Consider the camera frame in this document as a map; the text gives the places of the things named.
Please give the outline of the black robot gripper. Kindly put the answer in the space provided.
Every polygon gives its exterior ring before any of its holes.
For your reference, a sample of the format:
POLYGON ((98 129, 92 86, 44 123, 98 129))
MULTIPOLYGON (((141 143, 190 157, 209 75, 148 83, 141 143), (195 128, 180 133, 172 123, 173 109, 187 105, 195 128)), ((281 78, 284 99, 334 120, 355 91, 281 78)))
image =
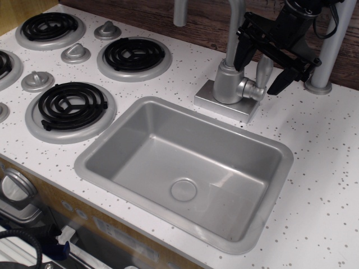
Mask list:
POLYGON ((321 12, 320 1, 285 1, 275 20, 246 12, 238 28, 234 67, 242 71, 256 51, 284 68, 267 94, 278 95, 293 80, 307 81, 321 60, 306 43, 305 35, 321 12))

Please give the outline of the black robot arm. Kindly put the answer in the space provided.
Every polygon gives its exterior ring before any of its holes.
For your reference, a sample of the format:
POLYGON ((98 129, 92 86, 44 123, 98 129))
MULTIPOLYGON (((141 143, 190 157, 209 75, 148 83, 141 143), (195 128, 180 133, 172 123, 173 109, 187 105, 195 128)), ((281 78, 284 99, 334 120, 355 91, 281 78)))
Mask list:
POLYGON ((235 69, 244 69, 259 50, 284 69, 268 94, 278 95, 293 81, 307 81, 321 60, 307 45, 305 35, 309 28, 316 28, 316 19, 324 7, 330 9, 334 23, 339 24, 336 4, 336 1, 285 1, 276 20, 246 12, 237 31, 235 69))

